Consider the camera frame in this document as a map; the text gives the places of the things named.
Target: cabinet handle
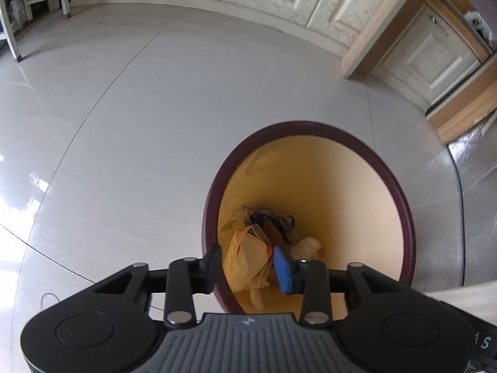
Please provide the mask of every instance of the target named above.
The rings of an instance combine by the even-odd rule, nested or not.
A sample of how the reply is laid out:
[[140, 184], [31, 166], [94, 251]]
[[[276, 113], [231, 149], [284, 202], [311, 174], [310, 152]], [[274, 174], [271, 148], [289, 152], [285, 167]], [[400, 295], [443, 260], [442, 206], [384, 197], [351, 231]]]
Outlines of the cabinet handle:
[[429, 15], [429, 17], [431, 18], [431, 21], [435, 24], [435, 25], [438, 25], [439, 27], [442, 28], [442, 31], [445, 33], [446, 36], [449, 36], [449, 31], [447, 31], [444, 27], [442, 27], [438, 21], [436, 20], [435, 17], [433, 17], [433, 15]]

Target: silver screw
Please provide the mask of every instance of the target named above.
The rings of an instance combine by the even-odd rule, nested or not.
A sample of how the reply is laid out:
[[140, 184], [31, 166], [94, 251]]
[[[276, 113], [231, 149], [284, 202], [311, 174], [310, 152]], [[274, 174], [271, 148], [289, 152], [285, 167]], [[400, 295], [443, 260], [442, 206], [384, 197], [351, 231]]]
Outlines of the silver screw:
[[173, 311], [167, 315], [167, 320], [171, 324], [184, 324], [191, 320], [191, 314], [188, 311]]
[[329, 316], [322, 311], [310, 311], [304, 316], [304, 320], [308, 324], [324, 324], [328, 322]]

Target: white floor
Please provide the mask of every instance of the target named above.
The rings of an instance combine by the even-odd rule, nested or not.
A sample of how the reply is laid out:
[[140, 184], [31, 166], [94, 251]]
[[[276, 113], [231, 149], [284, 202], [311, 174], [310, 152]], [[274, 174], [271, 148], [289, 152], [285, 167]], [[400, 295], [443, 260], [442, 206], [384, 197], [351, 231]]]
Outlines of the white floor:
[[[423, 113], [332, 54], [198, 10], [115, 4], [53, 12], [0, 51], [0, 371], [41, 308], [135, 261], [201, 255], [209, 185], [229, 152], [279, 121], [329, 123], [383, 158], [417, 234], [414, 286], [461, 283], [459, 186]], [[154, 303], [162, 306], [160, 300]], [[219, 311], [212, 296], [197, 314]]]

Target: maroon rim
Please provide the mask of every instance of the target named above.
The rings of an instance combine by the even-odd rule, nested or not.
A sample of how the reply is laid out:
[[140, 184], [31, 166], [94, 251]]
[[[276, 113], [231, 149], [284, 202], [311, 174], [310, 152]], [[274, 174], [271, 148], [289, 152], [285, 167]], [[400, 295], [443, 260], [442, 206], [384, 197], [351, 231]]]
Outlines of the maroon rim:
[[[389, 190], [397, 207], [404, 238], [404, 257], [399, 281], [411, 285], [416, 263], [414, 223], [407, 199], [387, 165], [361, 140], [341, 129], [309, 121], [277, 123], [255, 132], [243, 140], [224, 160], [207, 194], [202, 222], [202, 251], [218, 240], [218, 214], [224, 191], [239, 165], [256, 149], [276, 139], [289, 136], [318, 136], [340, 143], [359, 154], [377, 172]], [[214, 293], [225, 311], [244, 313], [233, 295], [223, 273], [216, 283]]]

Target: gray ribbed panel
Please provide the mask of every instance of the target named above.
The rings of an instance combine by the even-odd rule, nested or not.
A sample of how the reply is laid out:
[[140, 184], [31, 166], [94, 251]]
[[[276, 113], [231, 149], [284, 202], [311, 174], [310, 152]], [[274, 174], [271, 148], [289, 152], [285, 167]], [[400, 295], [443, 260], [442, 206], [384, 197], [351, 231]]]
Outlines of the gray ribbed panel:
[[[254, 320], [249, 325], [248, 318]], [[173, 331], [133, 373], [364, 373], [333, 337], [298, 325], [291, 314], [206, 314], [192, 329]]]

